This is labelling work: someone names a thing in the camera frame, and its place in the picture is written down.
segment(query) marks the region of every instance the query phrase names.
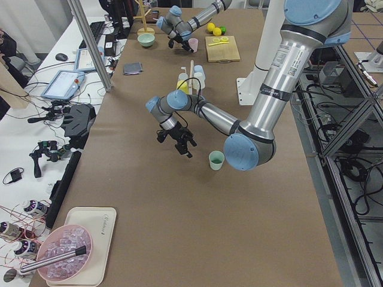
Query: blue joint cap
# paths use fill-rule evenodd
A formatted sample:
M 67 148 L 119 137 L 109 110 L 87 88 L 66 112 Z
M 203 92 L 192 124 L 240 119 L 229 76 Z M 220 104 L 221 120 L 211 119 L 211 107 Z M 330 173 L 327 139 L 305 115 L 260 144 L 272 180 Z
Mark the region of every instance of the blue joint cap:
M 164 17 L 163 16 L 161 16 L 161 17 L 159 17 L 159 19 L 157 20 L 157 22 L 156 22 L 156 26 L 158 27 L 158 28 L 162 28 L 162 24 L 163 24 L 163 21 L 164 21 Z
M 155 96 L 152 97 L 148 102 L 145 104 L 146 108 L 148 109 L 149 112 L 153 110 L 153 108 L 157 105 L 157 102 L 160 100 L 160 97 Z
M 240 133 L 234 133 L 226 139 L 223 152 L 227 162 L 238 170 L 251 170 L 259 162 L 256 145 Z
M 174 16 L 180 17 L 182 15 L 181 8 L 174 5 L 172 8 L 169 9 L 169 12 L 172 13 Z
M 336 45 L 342 45 L 344 43 L 347 43 L 350 37 L 351 37 L 351 32 L 348 32 L 343 35 L 327 38 L 326 41 L 324 42 L 323 48 L 333 47 Z
M 175 110 L 183 109 L 188 102 L 187 95 L 181 90 L 171 91 L 166 97 L 168 105 Z
M 341 2 L 342 0 L 285 0 L 285 17 L 293 25 L 313 25 L 331 15 Z
M 184 41 L 186 41 L 186 40 L 189 40 L 189 39 L 190 39 L 190 37 L 192 36 L 192 33 L 191 33 L 190 31 L 184 31 L 184 32 L 182 32 L 182 33 L 180 34 L 180 36 L 182 37 L 182 39 L 183 39 Z

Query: wooden cutting board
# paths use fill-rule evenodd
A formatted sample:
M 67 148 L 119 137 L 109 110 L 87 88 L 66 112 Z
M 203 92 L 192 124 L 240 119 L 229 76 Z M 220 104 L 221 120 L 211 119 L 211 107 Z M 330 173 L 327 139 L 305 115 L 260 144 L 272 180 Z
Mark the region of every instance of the wooden cutting board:
M 208 53 L 208 62 L 238 62 L 240 61 L 239 52 L 237 44 L 235 42 L 234 36 L 227 36 L 229 38 L 228 44 L 221 44 L 210 46 L 210 43 L 214 43 L 214 38 L 208 36 L 205 37 L 206 51 Z

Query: pink bowl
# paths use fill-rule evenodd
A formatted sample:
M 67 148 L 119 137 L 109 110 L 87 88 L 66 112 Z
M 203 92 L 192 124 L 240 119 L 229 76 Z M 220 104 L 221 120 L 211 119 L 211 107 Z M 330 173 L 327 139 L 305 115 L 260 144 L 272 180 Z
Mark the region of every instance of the pink bowl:
M 37 271 L 46 281 L 64 282 L 80 272 L 89 260 L 92 238 L 80 225 L 64 225 L 54 230 L 46 238 L 37 253 L 37 261 L 57 254 L 75 250 L 86 245 L 86 254 L 56 262 Z

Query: lime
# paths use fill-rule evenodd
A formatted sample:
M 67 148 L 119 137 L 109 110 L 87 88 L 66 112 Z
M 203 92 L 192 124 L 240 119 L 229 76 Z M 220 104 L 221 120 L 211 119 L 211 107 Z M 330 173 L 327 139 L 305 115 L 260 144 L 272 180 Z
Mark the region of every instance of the lime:
M 226 27 L 225 26 L 221 26 L 220 29 L 221 29 L 222 35 L 225 35 Z

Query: monitor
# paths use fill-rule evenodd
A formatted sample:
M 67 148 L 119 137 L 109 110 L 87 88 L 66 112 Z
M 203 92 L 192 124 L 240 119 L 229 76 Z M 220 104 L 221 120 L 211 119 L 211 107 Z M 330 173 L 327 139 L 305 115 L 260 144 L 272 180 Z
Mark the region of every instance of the monitor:
M 116 39 L 126 39 L 137 15 L 138 4 L 134 0 L 99 0 L 101 7 L 110 15 Z

